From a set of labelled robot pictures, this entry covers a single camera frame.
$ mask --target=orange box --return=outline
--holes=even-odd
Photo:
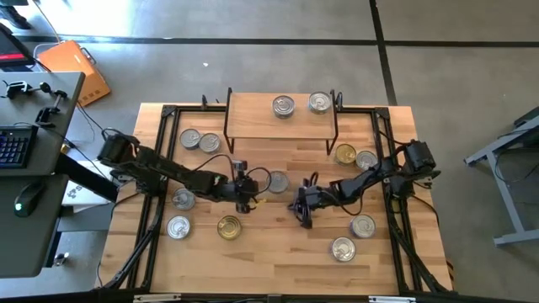
[[[53,72],[84,72],[86,78],[78,97],[82,106],[110,93],[107,82],[93,64],[95,60],[75,41],[64,41],[40,53],[39,58]]]

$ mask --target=gray metal frame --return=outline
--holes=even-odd
[[[494,141],[493,143],[481,149],[480,151],[464,159],[464,162],[470,167],[475,165],[479,161],[482,161],[485,159],[488,160],[488,164],[490,164],[490,168],[492,169],[494,179],[496,180],[496,184],[498,185],[499,192],[502,194],[502,199],[504,200],[505,207],[507,207],[507,211],[509,212],[511,222],[513,223],[513,227],[515,228],[515,233],[503,235],[501,237],[495,237],[494,245],[496,246],[510,244],[514,242],[522,242],[522,241],[539,239],[539,229],[535,229],[531,231],[526,231],[524,229],[522,222],[520,221],[519,214],[515,208],[515,202],[513,200],[513,197],[511,196],[511,193],[509,192],[508,186],[502,179],[498,177],[498,175],[501,178],[504,177],[502,172],[500,172],[500,169],[498,170],[498,175],[495,172],[496,160],[499,157],[499,154],[503,150],[513,146],[515,143],[518,143],[519,139],[522,138],[523,136],[527,136],[531,132],[535,132],[538,130],[539,130],[539,116],[533,118],[532,120],[529,120],[528,122],[524,123],[520,127],[513,130],[514,134],[502,136],[498,140]]]

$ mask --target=computer mouse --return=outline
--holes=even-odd
[[[22,218],[32,215],[44,189],[45,183],[42,181],[36,181],[24,186],[17,198],[15,198],[13,209],[15,215]]]

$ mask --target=black bracket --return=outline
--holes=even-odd
[[[376,113],[385,120],[389,120],[389,108],[374,108]]]
[[[176,105],[164,105],[161,110],[161,118],[170,116],[176,110]]]

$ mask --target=black desk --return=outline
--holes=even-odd
[[[26,81],[33,88],[47,82],[52,90],[60,89],[68,96],[59,104],[60,113],[51,120],[56,125],[55,132],[38,130],[28,167],[0,169],[0,278],[36,276],[46,263],[51,263],[50,256],[60,239],[56,228],[67,181],[71,179],[112,201],[116,200],[117,191],[109,180],[60,153],[62,137],[67,133],[83,85],[83,73],[10,72],[0,73],[0,80]],[[43,92],[32,96],[21,94],[13,100],[1,98],[0,125],[34,123],[40,109],[54,102],[55,97]],[[13,201],[23,186],[37,178],[46,181],[47,189],[32,215],[18,218],[13,213]]]
[[[46,189],[32,215],[19,218],[13,214],[13,201],[30,182],[44,178]],[[0,278],[36,276],[44,265],[51,236],[56,229],[61,200],[69,178],[47,177],[0,178]]]

